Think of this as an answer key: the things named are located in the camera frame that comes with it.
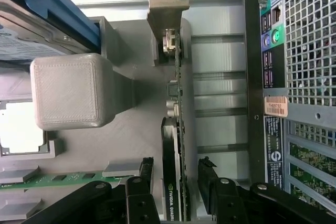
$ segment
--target metal bracket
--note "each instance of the metal bracket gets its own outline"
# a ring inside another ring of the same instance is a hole
[[[180,29],[182,11],[189,7],[189,0],[149,0],[147,21],[159,42],[167,29]]]

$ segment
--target circuit board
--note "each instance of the circuit board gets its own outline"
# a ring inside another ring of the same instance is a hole
[[[71,186],[77,184],[86,184],[95,180],[113,183],[119,182],[121,179],[122,177],[103,177],[102,171],[68,174],[37,174],[24,183],[1,184],[0,190]]]
[[[332,176],[336,176],[336,160],[326,157],[322,154],[316,153],[309,149],[300,147],[296,144],[290,144],[290,155],[317,168],[321,171],[328,173]],[[300,169],[299,167],[290,165],[291,176],[318,192],[331,202],[336,203],[336,188],[328,185],[320,179],[312,176],[308,172]],[[325,207],[319,204],[317,201],[304,194],[300,189],[291,185],[291,194],[297,196],[301,200],[325,211],[328,211]]]

